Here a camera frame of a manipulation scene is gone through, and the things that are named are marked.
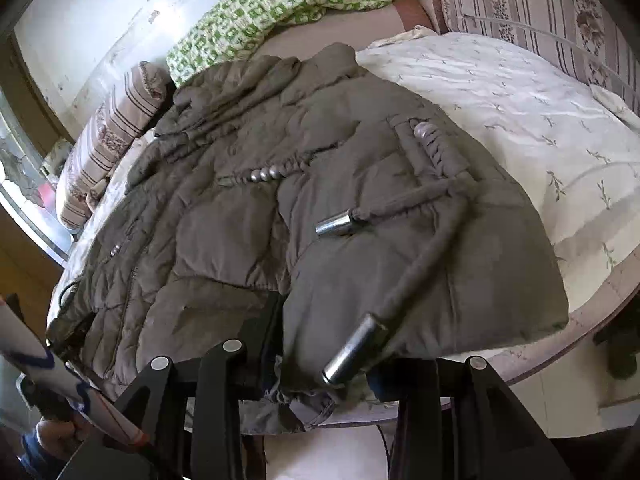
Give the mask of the person's hand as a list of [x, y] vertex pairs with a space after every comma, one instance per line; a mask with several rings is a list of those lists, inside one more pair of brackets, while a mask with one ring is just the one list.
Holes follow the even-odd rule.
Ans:
[[90, 436], [92, 425], [81, 415], [73, 414], [71, 420], [42, 418], [36, 426], [40, 446], [59, 460], [69, 460]]

